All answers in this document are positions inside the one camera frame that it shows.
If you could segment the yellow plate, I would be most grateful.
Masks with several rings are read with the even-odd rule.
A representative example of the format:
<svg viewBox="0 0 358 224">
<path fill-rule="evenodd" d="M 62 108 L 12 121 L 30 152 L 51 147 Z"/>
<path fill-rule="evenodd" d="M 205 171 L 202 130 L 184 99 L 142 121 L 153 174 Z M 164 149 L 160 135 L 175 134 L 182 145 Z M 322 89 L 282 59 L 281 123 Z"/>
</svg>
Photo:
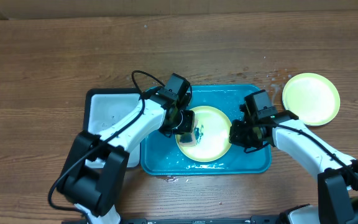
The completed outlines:
<svg viewBox="0 0 358 224">
<path fill-rule="evenodd" d="M 308 126 L 331 122 L 339 112 L 341 99 L 334 84 L 317 73 L 298 74 L 284 86 L 282 103 Z"/>
<path fill-rule="evenodd" d="M 179 149 L 186 157 L 197 162 L 211 162 L 221 158 L 231 147 L 229 118 L 212 106 L 197 106 L 191 110 L 195 112 L 192 133 L 196 136 L 197 145 L 181 146 L 178 143 L 180 135 L 177 135 Z"/>
</svg>

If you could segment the green and pink sponge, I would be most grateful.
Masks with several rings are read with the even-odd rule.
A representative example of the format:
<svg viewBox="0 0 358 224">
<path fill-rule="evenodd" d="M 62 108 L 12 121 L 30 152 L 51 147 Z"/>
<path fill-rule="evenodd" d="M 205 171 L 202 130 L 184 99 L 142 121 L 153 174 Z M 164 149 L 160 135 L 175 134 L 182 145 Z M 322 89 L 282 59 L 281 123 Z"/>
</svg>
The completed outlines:
<svg viewBox="0 0 358 224">
<path fill-rule="evenodd" d="M 178 143 L 181 146 L 195 146 L 195 145 L 197 145 L 196 136 L 194 133 L 182 134 L 182 135 L 180 135 Z"/>
</svg>

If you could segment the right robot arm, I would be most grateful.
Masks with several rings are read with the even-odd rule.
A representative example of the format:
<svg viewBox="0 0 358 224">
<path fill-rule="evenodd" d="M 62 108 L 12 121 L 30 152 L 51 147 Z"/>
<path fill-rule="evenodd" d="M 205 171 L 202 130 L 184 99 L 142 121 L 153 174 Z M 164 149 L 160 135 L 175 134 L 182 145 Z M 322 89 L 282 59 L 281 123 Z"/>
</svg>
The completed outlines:
<svg viewBox="0 0 358 224">
<path fill-rule="evenodd" d="M 324 142 L 291 111 L 279 112 L 266 91 L 247 95 L 229 142 L 246 153 L 268 145 L 286 152 L 318 183 L 318 206 L 300 205 L 279 214 L 277 223 L 358 224 L 358 160 Z"/>
</svg>

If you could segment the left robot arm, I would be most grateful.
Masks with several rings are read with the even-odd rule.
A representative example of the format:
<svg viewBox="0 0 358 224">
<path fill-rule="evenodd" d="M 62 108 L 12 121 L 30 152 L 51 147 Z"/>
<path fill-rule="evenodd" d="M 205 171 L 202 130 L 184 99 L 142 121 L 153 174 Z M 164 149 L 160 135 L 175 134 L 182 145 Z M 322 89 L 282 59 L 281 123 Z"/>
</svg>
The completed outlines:
<svg viewBox="0 0 358 224">
<path fill-rule="evenodd" d="M 80 132 L 71 146 L 59 178 L 47 200 L 58 191 L 83 215 L 82 223 L 119 223 L 114 208 L 124 181 L 130 153 L 150 133 L 166 137 L 191 133 L 195 114 L 186 107 L 192 97 L 188 80 L 172 74 L 167 83 L 139 93 L 138 105 L 125 117 L 98 134 Z"/>
</svg>

